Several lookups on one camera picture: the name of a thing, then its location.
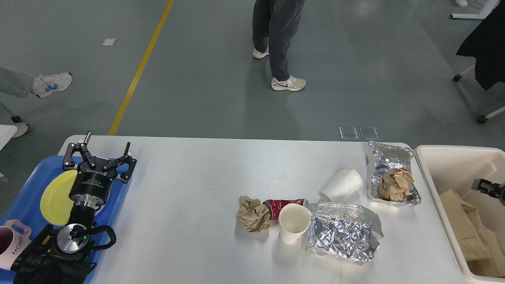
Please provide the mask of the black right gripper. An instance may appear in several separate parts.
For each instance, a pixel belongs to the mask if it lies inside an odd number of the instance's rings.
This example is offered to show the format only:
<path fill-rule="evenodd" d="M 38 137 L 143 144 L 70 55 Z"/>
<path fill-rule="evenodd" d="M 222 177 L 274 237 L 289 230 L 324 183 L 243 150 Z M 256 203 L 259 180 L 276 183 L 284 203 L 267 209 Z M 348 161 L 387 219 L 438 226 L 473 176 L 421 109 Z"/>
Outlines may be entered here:
<path fill-rule="evenodd" d="M 500 203 L 505 205 L 505 184 L 493 183 L 485 179 L 475 179 L 473 189 L 489 196 L 497 196 Z"/>

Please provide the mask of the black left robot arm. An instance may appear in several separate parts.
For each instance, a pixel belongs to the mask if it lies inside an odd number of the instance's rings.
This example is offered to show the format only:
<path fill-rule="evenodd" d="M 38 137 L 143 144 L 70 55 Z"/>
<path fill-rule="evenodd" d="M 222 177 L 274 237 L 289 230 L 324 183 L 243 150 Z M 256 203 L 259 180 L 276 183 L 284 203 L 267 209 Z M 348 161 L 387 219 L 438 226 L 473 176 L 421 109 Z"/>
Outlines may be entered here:
<path fill-rule="evenodd" d="M 112 223 L 121 207 L 122 195 L 112 189 L 120 182 L 128 184 L 137 160 L 129 153 L 102 158 L 90 153 L 83 142 L 68 144 L 62 158 L 63 173 L 75 172 L 67 194 L 71 208 L 63 225 L 50 221 L 23 249 L 11 265 L 15 284 L 83 284 L 96 268 L 97 252 L 116 244 Z"/>

